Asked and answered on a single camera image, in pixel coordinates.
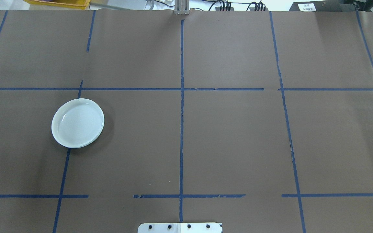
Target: yellow container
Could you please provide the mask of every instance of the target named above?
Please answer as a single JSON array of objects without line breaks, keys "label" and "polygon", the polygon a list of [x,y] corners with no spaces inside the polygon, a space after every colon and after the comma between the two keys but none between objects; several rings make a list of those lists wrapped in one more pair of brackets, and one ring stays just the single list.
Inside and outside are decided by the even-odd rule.
[{"label": "yellow container", "polygon": [[45,6],[61,6],[74,9],[86,9],[90,0],[54,0],[52,2],[45,2],[39,0],[24,0],[29,4],[45,5]]}]

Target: white label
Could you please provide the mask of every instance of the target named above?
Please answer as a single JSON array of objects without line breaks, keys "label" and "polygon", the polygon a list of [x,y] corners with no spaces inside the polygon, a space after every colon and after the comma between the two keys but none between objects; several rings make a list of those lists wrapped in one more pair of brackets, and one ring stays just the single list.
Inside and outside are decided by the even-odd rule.
[{"label": "white label", "polygon": [[298,4],[300,11],[316,11],[315,4],[313,3],[303,3]]}]

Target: plate rim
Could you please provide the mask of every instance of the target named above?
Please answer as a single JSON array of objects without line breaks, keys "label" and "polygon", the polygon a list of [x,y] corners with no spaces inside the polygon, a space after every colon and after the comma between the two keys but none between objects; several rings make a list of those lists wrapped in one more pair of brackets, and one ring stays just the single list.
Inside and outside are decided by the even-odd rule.
[{"label": "plate rim", "polygon": [[[61,140],[59,140],[59,139],[56,137],[56,135],[55,135],[55,133],[54,133],[54,131],[55,131],[55,129],[54,129],[54,128],[55,128],[54,120],[59,116],[59,114],[60,114],[60,110],[61,110],[61,109],[66,108],[67,105],[70,105],[70,104],[71,104],[71,102],[81,102],[82,100],[83,100],[83,101],[90,102],[91,104],[95,104],[95,106],[99,108],[99,110],[100,110],[100,112],[101,112],[101,114],[102,114],[102,126],[99,128],[99,132],[97,133],[97,135],[96,135],[93,139],[91,139],[90,141],[88,141],[87,143],[79,144],[79,145],[67,145],[67,144],[64,143],[64,142],[61,142]],[[95,140],[100,136],[100,134],[102,133],[102,131],[103,131],[103,127],[104,127],[104,126],[105,126],[105,114],[103,113],[102,108],[101,108],[101,107],[100,107],[96,102],[94,102],[94,101],[91,100],[91,99],[86,99],[86,98],[77,98],[77,99],[72,99],[72,100],[70,100],[70,101],[64,103],[63,105],[61,105],[61,107],[59,107],[59,108],[57,109],[57,111],[56,111],[56,113],[54,114],[53,119],[52,119],[52,121],[51,121],[51,134],[53,135],[53,137],[54,137],[54,139],[56,140],[56,142],[58,142],[61,146],[65,146],[65,147],[70,148],[70,149],[77,149],[77,148],[81,148],[81,147],[87,146],[87,145],[89,145],[90,143],[94,142],[94,141],[95,141]]]}]

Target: metal plate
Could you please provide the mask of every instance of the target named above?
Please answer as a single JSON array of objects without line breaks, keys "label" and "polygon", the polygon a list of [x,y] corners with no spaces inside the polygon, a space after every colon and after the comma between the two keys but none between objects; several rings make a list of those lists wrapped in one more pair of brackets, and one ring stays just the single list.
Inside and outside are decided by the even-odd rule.
[{"label": "metal plate", "polygon": [[222,233],[221,223],[141,224],[138,233]]}]

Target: white plate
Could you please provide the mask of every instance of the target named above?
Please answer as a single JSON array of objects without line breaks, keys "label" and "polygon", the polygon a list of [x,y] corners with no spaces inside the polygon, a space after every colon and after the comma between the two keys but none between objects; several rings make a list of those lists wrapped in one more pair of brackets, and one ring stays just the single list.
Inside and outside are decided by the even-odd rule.
[{"label": "white plate", "polygon": [[61,145],[80,148],[92,143],[102,132],[105,116],[90,99],[73,99],[61,106],[51,122],[51,132]]}]

